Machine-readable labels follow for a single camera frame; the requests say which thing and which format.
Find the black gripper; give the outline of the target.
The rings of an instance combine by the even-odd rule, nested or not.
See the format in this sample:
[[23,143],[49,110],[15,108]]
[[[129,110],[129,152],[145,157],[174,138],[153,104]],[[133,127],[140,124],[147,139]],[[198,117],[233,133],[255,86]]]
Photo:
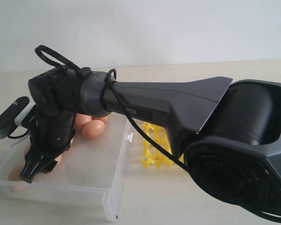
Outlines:
[[63,111],[47,116],[37,111],[30,129],[30,149],[20,179],[31,183],[38,173],[49,173],[56,166],[56,158],[69,150],[75,135],[75,113]]

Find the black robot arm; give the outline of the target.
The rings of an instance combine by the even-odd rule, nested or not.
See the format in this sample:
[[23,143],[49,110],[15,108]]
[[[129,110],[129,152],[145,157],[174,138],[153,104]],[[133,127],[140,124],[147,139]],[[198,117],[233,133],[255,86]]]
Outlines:
[[281,223],[281,83],[118,82],[116,71],[51,69],[28,82],[36,103],[21,179],[69,148],[74,115],[111,112],[166,129],[167,157],[210,196]]

